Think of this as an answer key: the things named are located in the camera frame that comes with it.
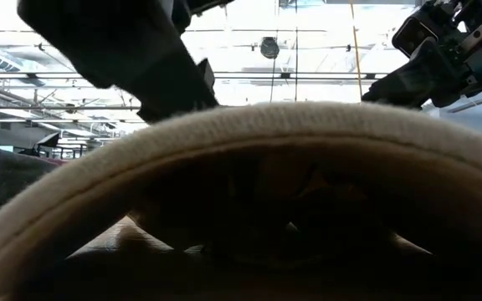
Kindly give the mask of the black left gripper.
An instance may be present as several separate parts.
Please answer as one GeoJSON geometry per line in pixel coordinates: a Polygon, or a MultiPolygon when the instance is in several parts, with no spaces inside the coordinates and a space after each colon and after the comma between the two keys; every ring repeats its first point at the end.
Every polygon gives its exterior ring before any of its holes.
{"type": "Polygon", "coordinates": [[[17,13],[85,79],[133,94],[157,122],[218,106],[211,64],[196,65],[181,36],[192,16],[232,1],[18,0],[17,13]]]}

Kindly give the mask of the beige corduroy cap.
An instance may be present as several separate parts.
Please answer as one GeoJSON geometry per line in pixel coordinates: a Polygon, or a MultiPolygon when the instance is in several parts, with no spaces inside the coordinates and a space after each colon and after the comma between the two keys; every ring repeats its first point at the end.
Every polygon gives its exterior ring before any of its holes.
{"type": "Polygon", "coordinates": [[[162,121],[0,209],[0,301],[482,301],[482,133],[323,102],[162,121]]]}

